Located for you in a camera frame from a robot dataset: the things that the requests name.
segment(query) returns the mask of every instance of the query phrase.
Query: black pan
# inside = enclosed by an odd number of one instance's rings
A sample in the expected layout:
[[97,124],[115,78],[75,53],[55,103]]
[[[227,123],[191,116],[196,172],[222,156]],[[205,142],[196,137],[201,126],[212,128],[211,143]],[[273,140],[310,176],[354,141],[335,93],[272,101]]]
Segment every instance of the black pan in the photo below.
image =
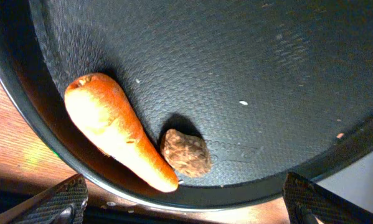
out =
[[[202,136],[211,172],[162,194],[102,155],[62,99],[90,72],[121,85],[156,145],[169,128]],[[114,194],[262,203],[289,170],[317,181],[373,150],[373,1],[0,1],[0,81],[60,158]]]

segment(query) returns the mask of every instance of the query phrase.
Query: orange carrot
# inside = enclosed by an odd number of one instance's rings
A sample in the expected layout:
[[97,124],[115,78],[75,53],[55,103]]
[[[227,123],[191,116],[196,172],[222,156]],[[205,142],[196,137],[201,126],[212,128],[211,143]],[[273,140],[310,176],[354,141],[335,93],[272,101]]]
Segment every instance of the orange carrot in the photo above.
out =
[[178,187],[177,176],[143,131],[121,87],[102,73],[82,76],[65,92],[68,114],[105,154],[162,192]]

